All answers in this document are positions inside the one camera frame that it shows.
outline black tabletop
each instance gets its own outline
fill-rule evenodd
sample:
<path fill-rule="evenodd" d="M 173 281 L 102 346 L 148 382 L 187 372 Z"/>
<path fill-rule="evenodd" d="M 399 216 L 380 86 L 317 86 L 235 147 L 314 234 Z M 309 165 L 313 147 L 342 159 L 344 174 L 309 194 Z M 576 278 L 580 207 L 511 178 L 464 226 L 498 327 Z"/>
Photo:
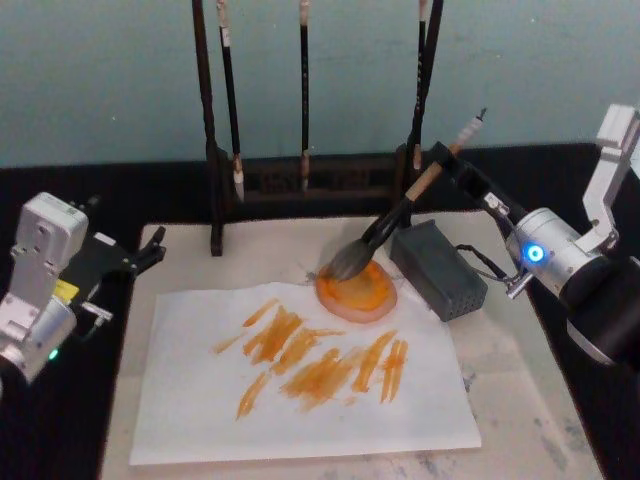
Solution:
<path fill-rule="evenodd" d="M 598 158 L 593 145 L 549 145 L 464 152 L 525 208 L 546 206 L 576 230 L 588 223 L 582 195 Z M 0 170 L 0 291 L 11 272 L 21 205 L 40 191 L 64 200 L 99 194 L 102 203 L 92 228 L 135 250 L 147 223 L 207 223 L 209 186 L 203 162 L 117 164 Z M 640 254 L 640 182 L 628 175 L 614 206 L 621 232 L 615 256 Z M 255 218 L 378 213 L 384 205 L 335 201 L 243 206 L 229 221 Z M 466 210 L 473 205 L 441 179 L 419 209 Z M 65 343 L 20 405 L 0 408 L 0 479 L 94 478 L 100 470 L 113 388 L 127 321 L 131 285 L 107 283 L 100 304 L 114 320 L 90 342 Z M 601 469 L 608 479 L 640 478 L 640 389 L 624 367 L 604 368 L 574 345 L 565 312 L 537 282 L 529 287 L 583 420 Z"/>

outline yellow label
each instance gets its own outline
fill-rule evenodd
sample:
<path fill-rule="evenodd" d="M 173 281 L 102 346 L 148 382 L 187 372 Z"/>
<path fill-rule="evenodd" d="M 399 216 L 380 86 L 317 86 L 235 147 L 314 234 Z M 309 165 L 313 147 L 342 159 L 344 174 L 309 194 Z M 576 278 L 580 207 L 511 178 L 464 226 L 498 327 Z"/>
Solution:
<path fill-rule="evenodd" d="M 68 305 L 79 291 L 80 289 L 75 285 L 71 285 L 63 280 L 58 280 L 53 294 L 62 300 L 65 305 Z"/>

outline white paper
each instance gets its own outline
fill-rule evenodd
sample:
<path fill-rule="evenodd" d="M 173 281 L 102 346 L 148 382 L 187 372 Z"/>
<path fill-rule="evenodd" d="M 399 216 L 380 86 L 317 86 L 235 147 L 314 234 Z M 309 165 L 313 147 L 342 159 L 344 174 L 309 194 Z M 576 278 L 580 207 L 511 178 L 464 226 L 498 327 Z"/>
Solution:
<path fill-rule="evenodd" d="M 298 368 L 332 347 L 348 352 L 397 330 L 409 348 L 400 388 L 380 403 L 377 371 L 367 393 L 354 394 L 352 378 L 309 412 L 280 393 L 297 368 L 272 375 L 253 410 L 236 420 L 240 399 L 268 364 L 251 365 L 242 346 L 273 319 L 277 306 L 250 329 L 242 323 L 271 298 L 305 319 L 308 328 L 347 332 L 320 339 Z M 225 352 L 212 347 L 249 330 Z M 391 349 L 385 348 L 381 362 Z M 346 399 L 356 397 L 347 405 Z M 380 323 L 359 326 L 328 313 L 312 287 L 270 283 L 241 290 L 188 291 L 157 298 L 132 465 L 357 455 L 473 448 L 480 434 L 471 413 L 446 324 L 408 285 Z"/>

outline gray box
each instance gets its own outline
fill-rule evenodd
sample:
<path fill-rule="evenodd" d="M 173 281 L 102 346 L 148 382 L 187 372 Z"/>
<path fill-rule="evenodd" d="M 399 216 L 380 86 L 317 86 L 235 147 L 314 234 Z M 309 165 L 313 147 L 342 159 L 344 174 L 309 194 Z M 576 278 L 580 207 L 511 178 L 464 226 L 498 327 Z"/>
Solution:
<path fill-rule="evenodd" d="M 443 322 L 482 307 L 487 284 L 435 221 L 398 231 L 390 257 Z"/>

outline gray wall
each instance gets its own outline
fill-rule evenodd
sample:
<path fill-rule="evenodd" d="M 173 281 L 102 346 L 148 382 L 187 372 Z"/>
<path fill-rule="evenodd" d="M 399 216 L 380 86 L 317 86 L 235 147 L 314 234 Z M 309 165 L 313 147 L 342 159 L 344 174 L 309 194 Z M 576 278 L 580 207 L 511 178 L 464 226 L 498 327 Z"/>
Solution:
<path fill-rule="evenodd" d="M 297 1 L 229 3 L 243 153 L 297 154 Z M 313 152 L 404 141 L 416 16 L 417 0 L 313 0 Z M 482 106 L 479 145 L 592 138 L 610 102 L 640 96 L 639 23 L 637 0 L 446 1 L 425 140 L 449 141 Z M 188 0 L 0 0 L 0 166 L 200 158 L 199 102 Z"/>

